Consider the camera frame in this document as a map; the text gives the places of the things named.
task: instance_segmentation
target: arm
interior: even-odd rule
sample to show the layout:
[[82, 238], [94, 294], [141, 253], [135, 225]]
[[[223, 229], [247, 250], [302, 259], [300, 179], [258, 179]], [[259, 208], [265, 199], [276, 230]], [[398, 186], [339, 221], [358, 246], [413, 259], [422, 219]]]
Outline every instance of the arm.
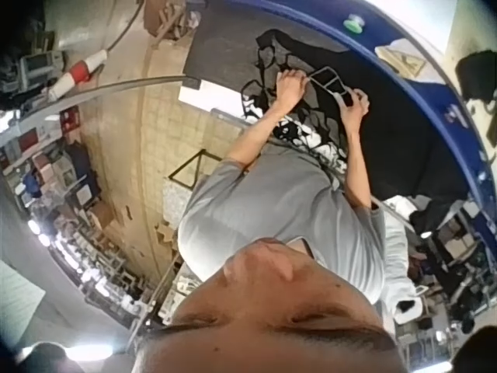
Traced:
[[345, 197], [352, 207], [371, 208], [370, 182], [367, 179], [363, 150], [360, 147], [359, 134], [347, 135], [349, 158], [345, 181]]
[[370, 183], [367, 178], [366, 163], [360, 145], [359, 129], [363, 116], [369, 110], [369, 101], [360, 89], [347, 89], [352, 96], [353, 105], [348, 107], [343, 98], [333, 95], [339, 104], [343, 126], [346, 129], [349, 144], [345, 197], [352, 207], [371, 209]]
[[237, 139], [225, 158], [240, 163], [243, 168], [254, 162], [269, 136], [273, 133], [274, 127], [302, 99], [307, 83], [308, 78], [302, 71], [287, 70], [278, 73], [276, 101], [259, 122], [251, 126]]

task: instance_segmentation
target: blue frame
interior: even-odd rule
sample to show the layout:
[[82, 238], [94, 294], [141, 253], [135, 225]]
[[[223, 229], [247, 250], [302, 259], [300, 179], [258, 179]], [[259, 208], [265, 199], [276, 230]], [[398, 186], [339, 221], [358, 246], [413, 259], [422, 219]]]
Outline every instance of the blue frame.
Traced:
[[[396, 81], [443, 136], [459, 163], [471, 190], [471, 196], [481, 208], [486, 225], [478, 224], [478, 229], [494, 225], [497, 220], [497, 198], [492, 171], [485, 148], [464, 102], [450, 82], [443, 69], [424, 50], [409, 33], [382, 13], [379, 9], [363, 0], [225, 0], [226, 2], [248, 5], [274, 13], [297, 23], [308, 26], [328, 35], [354, 50]], [[354, 14], [365, 21], [361, 34], [349, 32], [343, 21]], [[407, 39], [424, 58], [436, 69], [445, 85], [418, 83], [397, 76], [377, 57], [375, 47], [387, 46], [394, 40]], [[447, 119], [449, 108], [456, 107], [461, 115], [453, 120]], [[495, 235], [492, 239], [488, 232], [480, 232], [488, 248], [497, 257]]]

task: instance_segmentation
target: metal pole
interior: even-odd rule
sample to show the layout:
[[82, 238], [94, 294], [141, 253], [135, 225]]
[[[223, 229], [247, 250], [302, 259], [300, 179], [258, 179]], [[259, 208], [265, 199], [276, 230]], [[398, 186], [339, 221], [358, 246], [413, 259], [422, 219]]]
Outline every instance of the metal pole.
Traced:
[[178, 258], [179, 258], [179, 254], [176, 253], [176, 255], [174, 256], [174, 258], [173, 258], [173, 260], [171, 262], [171, 265], [169, 265], [169, 268], [164, 273], [164, 275], [162, 276], [161, 280], [159, 281], [157, 287], [155, 288], [154, 292], [152, 293], [152, 295], [150, 297], [150, 301], [148, 301], [147, 306], [142, 311], [137, 324], [134, 326], [134, 330], [131, 332], [130, 339], [127, 341], [126, 351], [130, 350], [131, 345], [133, 344], [133, 341], [134, 341], [134, 339], [136, 338], [136, 336], [138, 334], [138, 331], [140, 330], [140, 328], [143, 325], [145, 319], [147, 318], [148, 314], [150, 313], [149, 309], [151, 309], [151, 307], [154, 306], [153, 303], [155, 302], [155, 299], [158, 297], [159, 292], [162, 290], [162, 287], [165, 285], [165, 282], [167, 281], [170, 273], [172, 272], [172, 268], [174, 267], [174, 263], [177, 261]]

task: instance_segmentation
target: eyebrow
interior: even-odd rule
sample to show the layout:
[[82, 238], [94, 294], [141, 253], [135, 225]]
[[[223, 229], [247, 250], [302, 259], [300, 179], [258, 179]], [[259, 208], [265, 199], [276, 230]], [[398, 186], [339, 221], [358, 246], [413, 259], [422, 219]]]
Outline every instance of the eyebrow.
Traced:
[[275, 331], [307, 342], [351, 347], [363, 351], [385, 352], [397, 349], [397, 344], [390, 335], [380, 329], [302, 329], [283, 327]]
[[[138, 350], [141, 350], [152, 341], [161, 340], [167, 336], [174, 336], [192, 330], [216, 329], [220, 327], [222, 327], [222, 325], [217, 324], [167, 326], [148, 334], [140, 343]], [[324, 343], [327, 345], [350, 347], [356, 350], [369, 352], [385, 352], [397, 349], [397, 344], [390, 335], [382, 329], [305, 329], [280, 327], [268, 329], [267, 332], [302, 340], [308, 343]]]

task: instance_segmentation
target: cable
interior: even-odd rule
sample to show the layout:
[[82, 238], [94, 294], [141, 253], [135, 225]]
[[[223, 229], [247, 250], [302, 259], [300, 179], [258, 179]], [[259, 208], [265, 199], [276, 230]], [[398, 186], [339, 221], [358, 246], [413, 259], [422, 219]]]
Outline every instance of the cable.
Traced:
[[131, 28], [131, 26], [133, 25], [134, 21], [138, 17], [138, 14], [140, 14], [141, 8], [143, 8], [143, 4], [144, 3], [145, 3], [145, 0], [141, 0], [140, 5], [138, 5], [138, 8], [137, 8], [136, 12], [131, 17], [130, 22], [128, 22], [128, 24], [126, 25], [126, 27], [124, 27], [123, 32], [117, 37], [117, 39], [115, 39], [114, 42], [109, 45], [109, 47], [107, 48], [107, 52], [110, 52], [112, 49], [114, 49], [116, 47], [116, 45], [121, 41], [121, 39], [123, 39], [124, 35], [126, 35], [126, 33], [128, 32], [128, 30]]

